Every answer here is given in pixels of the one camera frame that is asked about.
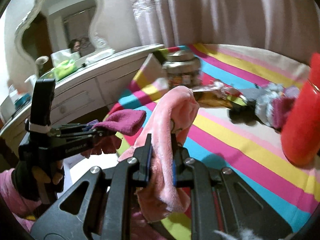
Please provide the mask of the pink fleece glove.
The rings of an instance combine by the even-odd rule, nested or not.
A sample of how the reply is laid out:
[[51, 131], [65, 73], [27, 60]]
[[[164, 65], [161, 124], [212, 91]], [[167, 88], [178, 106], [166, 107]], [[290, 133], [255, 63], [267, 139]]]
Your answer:
[[151, 135], [151, 179], [146, 188], [136, 192], [141, 212], [149, 223], [173, 212], [184, 213], [190, 205], [190, 197], [173, 184], [171, 135], [176, 135], [177, 142], [183, 145], [199, 107], [191, 89], [177, 86], [169, 90], [157, 103], [134, 145], [118, 158], [123, 161], [132, 157], [135, 149], [145, 144], [146, 136]]

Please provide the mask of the grey striped sock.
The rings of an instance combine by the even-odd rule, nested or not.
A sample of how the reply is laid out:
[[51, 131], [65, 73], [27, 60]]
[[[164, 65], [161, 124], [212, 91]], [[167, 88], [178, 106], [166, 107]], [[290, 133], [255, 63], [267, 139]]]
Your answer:
[[241, 89], [241, 96], [245, 103], [255, 102], [257, 98], [265, 94], [265, 90], [260, 87]]

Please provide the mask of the orange mesh sponge bag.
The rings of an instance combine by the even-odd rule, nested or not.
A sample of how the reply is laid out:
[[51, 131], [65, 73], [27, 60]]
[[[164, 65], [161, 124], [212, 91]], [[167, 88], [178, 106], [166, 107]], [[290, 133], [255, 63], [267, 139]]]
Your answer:
[[211, 92], [194, 92], [194, 98], [201, 107], [232, 108], [229, 100], [218, 98]]

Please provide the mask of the light blue fuzzy glove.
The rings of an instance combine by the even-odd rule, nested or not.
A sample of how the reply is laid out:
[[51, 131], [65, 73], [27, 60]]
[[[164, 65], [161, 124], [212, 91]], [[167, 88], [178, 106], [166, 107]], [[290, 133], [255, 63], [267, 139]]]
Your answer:
[[263, 124], [273, 127], [272, 103], [282, 96], [284, 87], [281, 84], [270, 83], [261, 91], [255, 102], [255, 115]]

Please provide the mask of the purple patterned knit mitten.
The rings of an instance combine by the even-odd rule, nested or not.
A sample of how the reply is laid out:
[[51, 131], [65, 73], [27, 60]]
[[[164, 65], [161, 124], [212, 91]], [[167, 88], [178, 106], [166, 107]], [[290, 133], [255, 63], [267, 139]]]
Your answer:
[[299, 88], [291, 86], [284, 88], [280, 94], [271, 102], [271, 126], [282, 129], [291, 109], [300, 93]]

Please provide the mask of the white dresser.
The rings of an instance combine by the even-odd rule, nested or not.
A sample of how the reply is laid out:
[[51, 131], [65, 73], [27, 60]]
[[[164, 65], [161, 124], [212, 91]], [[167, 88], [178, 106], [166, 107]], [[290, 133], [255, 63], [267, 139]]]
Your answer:
[[162, 44], [134, 47], [81, 68], [55, 87], [50, 120], [66, 124], [101, 107], [111, 107], [129, 85], [147, 56]]

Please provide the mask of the red plastic pitcher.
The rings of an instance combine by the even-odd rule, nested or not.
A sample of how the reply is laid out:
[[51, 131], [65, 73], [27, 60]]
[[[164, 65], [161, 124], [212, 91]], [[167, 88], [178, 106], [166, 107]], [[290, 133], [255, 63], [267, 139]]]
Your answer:
[[285, 157], [296, 166], [308, 165], [319, 152], [319, 53], [281, 132]]

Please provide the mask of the metal lidded snack jar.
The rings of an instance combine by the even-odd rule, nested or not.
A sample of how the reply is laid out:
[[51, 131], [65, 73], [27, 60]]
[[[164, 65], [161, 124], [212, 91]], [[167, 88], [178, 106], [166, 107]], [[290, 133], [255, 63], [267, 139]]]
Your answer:
[[177, 86], [192, 88], [201, 83], [201, 62], [190, 50], [169, 53], [163, 69], [170, 89]]

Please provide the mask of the beige curtain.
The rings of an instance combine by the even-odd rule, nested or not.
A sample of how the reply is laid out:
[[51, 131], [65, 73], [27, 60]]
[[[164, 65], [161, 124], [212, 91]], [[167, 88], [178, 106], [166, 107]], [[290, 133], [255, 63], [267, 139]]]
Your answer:
[[142, 44], [263, 48], [308, 62], [319, 51], [315, 0], [130, 0]]

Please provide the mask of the striped colourful tablecloth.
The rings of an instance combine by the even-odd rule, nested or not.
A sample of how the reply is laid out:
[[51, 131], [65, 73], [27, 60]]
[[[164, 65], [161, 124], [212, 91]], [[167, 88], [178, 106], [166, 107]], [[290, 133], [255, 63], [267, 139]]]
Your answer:
[[[215, 79], [238, 89], [279, 83], [302, 87], [310, 68], [259, 48], [193, 44], [203, 83]], [[185, 142], [189, 154], [212, 168], [232, 168], [294, 232], [314, 221], [319, 205], [319, 158], [297, 168], [281, 149], [280, 135], [259, 122], [233, 123], [226, 108], [201, 107]]]

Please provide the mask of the green tissue pack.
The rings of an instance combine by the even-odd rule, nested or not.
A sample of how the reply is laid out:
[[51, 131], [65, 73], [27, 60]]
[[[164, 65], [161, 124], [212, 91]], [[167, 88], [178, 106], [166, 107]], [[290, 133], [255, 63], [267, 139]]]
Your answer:
[[71, 49], [64, 49], [50, 55], [53, 64], [53, 75], [56, 81], [60, 81], [68, 75], [74, 73], [78, 68], [75, 64], [80, 59], [78, 52]]

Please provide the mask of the ornate white mirror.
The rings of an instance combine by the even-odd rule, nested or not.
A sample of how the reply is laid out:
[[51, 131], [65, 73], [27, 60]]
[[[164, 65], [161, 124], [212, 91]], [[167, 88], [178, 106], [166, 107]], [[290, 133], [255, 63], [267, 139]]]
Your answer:
[[98, 31], [103, 0], [34, 0], [15, 32], [15, 46], [22, 59], [33, 64], [78, 40], [78, 57], [91, 63], [114, 53]]

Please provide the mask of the phone on left gripper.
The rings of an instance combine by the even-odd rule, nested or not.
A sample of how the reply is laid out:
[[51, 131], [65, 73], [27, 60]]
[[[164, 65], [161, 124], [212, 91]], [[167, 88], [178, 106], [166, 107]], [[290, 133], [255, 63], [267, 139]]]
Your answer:
[[31, 101], [29, 132], [46, 134], [51, 130], [50, 113], [54, 99], [55, 79], [38, 79]]

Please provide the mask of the magenta knit fingerless glove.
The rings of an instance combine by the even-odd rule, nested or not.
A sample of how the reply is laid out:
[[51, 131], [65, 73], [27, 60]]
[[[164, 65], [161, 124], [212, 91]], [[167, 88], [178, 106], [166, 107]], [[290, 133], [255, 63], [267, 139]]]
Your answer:
[[116, 136], [117, 132], [133, 136], [142, 127], [146, 120], [146, 112], [143, 110], [124, 109], [109, 115], [105, 121], [96, 122], [91, 130], [109, 131], [108, 136], [97, 136], [94, 139], [94, 147], [81, 153], [85, 158], [91, 155], [116, 153], [121, 146], [121, 139]]

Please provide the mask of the white small dispenser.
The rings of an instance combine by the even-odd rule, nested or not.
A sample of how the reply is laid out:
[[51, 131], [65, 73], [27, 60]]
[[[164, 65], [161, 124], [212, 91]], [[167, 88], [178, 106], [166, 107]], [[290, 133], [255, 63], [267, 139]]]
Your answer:
[[25, 86], [26, 86], [26, 89], [27, 89], [27, 91], [28, 91], [28, 93], [29, 93], [30, 95], [33, 94], [36, 81], [37, 81], [37, 76], [36, 76], [35, 74], [29, 76], [29, 77], [24, 81], [24, 84], [25, 84]]

